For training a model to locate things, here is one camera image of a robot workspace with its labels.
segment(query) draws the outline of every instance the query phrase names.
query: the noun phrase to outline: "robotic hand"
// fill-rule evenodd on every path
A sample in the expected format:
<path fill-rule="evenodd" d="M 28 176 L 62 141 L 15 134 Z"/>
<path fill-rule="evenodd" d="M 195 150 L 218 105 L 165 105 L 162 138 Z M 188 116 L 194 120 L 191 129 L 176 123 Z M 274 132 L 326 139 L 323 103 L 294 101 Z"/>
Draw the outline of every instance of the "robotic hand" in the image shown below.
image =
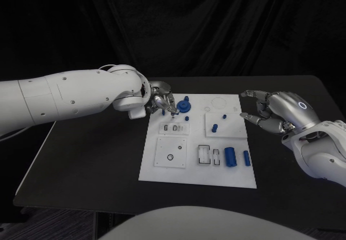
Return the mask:
<path fill-rule="evenodd" d="M 130 119 L 158 109 L 178 114 L 172 87 L 129 65 L 0 82 L 0 137 L 22 128 L 100 113 L 110 104 Z"/>
<path fill-rule="evenodd" d="M 292 92 L 247 90 L 243 97 L 257 98 L 261 117 L 240 115 L 270 133 L 283 135 L 282 143 L 293 150 L 303 171 L 346 187 L 346 124 L 320 121 L 306 100 Z"/>

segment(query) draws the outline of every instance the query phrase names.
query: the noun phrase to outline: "white platform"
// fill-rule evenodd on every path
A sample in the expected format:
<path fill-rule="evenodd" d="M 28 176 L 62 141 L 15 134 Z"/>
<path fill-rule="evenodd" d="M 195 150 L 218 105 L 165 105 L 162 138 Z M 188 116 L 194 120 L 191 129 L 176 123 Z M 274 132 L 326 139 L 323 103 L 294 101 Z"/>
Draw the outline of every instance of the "white platform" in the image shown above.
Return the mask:
<path fill-rule="evenodd" d="M 240 138 L 240 136 L 237 136 L 237 138 L 228 136 L 207 137 L 207 113 L 220 114 L 221 123 L 218 131 L 225 128 L 225 126 L 232 128 L 237 115 L 243 112 L 240 96 L 175 93 L 176 103 L 185 99 L 185 96 L 189 96 L 192 105 L 188 113 L 181 113 L 172 118 L 168 112 L 166 115 L 163 115 L 162 110 L 159 110 L 150 115 L 139 180 L 256 189 L 257 182 L 253 165 L 245 166 L 244 159 L 244 151 L 248 150 L 248 153 L 251 153 L 248 138 Z M 243 134 L 247 134 L 244 119 L 241 116 L 238 116 L 238 119 L 240 120 L 235 121 L 241 122 L 241 125 L 237 125 L 237 128 L 241 128 Z M 160 134 L 160 123 L 189 123 L 189 135 Z M 159 138 L 186 139 L 185 168 L 156 166 Z M 214 163 L 211 165 L 199 164 L 199 145 L 211 146 L 211 159 L 214 159 L 214 149 L 220 150 L 220 166 L 215 166 Z M 227 167 L 227 147 L 235 148 L 235 167 Z"/>

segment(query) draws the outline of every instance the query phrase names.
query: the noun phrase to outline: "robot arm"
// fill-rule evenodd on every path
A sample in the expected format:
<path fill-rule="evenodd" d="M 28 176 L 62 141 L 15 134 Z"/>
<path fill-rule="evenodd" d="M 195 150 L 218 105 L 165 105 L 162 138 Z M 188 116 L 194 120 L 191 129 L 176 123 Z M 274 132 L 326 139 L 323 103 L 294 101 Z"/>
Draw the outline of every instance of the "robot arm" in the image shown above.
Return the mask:
<path fill-rule="evenodd" d="M 100 113 L 113 104 L 143 118 L 158 108 L 179 113 L 170 85 L 149 82 L 129 65 L 61 72 L 44 77 L 0 82 L 0 136 L 48 122 Z"/>
<path fill-rule="evenodd" d="M 243 97 L 257 98 L 261 117 L 241 113 L 241 117 L 273 134 L 293 150 L 303 171 L 346 187 L 346 124 L 320 121 L 306 100 L 292 92 L 247 90 Z"/>

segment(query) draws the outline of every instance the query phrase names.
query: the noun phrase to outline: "black background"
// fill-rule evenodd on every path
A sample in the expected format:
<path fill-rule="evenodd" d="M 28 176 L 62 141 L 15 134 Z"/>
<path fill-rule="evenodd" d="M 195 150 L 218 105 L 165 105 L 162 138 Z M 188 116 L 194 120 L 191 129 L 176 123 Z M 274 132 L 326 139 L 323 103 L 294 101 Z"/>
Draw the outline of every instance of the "black background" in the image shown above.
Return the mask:
<path fill-rule="evenodd" d="M 345 12 L 343 0 L 3 1 L 0 80 L 106 64 L 147 77 L 316 75 L 345 114 Z M 2 217 L 48 129 L 0 143 Z"/>

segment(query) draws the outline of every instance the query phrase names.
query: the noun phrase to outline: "black table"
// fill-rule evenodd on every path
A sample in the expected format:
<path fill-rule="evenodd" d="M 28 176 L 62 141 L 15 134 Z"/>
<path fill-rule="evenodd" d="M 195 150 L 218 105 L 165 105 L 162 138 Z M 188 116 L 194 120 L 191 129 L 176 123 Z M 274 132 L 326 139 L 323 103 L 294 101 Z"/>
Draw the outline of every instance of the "black table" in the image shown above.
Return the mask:
<path fill-rule="evenodd" d="M 315 76 L 158 77 L 173 92 L 240 94 L 293 91 L 320 120 L 345 120 Z M 257 113 L 256 99 L 241 98 Z M 170 206 L 231 210 L 279 224 L 346 229 L 346 188 L 300 169 L 282 137 L 247 125 L 257 189 L 139 181 L 149 116 L 130 120 L 113 106 L 98 114 L 55 123 L 15 197 L 15 205 L 142 214 Z"/>

